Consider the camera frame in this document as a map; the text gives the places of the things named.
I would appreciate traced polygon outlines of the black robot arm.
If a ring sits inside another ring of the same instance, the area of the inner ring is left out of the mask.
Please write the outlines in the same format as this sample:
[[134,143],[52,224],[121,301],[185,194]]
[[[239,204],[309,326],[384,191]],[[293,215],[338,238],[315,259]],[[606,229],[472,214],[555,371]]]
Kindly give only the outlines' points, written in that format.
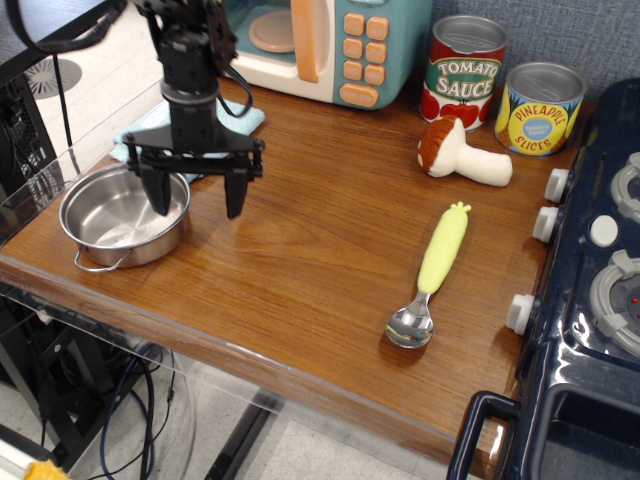
[[218,117],[219,79],[239,77],[231,63],[237,38],[220,1],[139,1],[163,67],[161,94],[169,122],[125,135],[127,165],[142,181],[153,210],[169,209],[172,173],[224,179],[227,216],[242,212],[248,185],[263,173],[263,141],[232,131]]

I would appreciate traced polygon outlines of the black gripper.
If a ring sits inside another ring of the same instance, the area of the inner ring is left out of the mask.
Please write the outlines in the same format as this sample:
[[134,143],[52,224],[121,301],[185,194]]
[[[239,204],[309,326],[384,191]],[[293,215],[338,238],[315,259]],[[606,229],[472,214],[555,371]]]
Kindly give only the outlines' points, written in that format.
[[[136,146],[160,147],[167,146],[175,153],[203,154],[216,147],[225,146],[225,134],[220,128],[218,120],[220,110],[216,102],[219,98],[201,105],[180,105],[176,102],[164,100],[170,109],[170,134],[167,142],[155,142],[152,135],[130,137],[128,145],[130,155],[136,156]],[[241,104],[245,108],[253,106]],[[166,216],[171,200],[169,174],[154,167],[140,167],[138,176],[152,209],[159,215]],[[248,189],[248,175],[245,172],[231,172],[225,175],[225,202],[228,219],[234,219],[242,213]]]

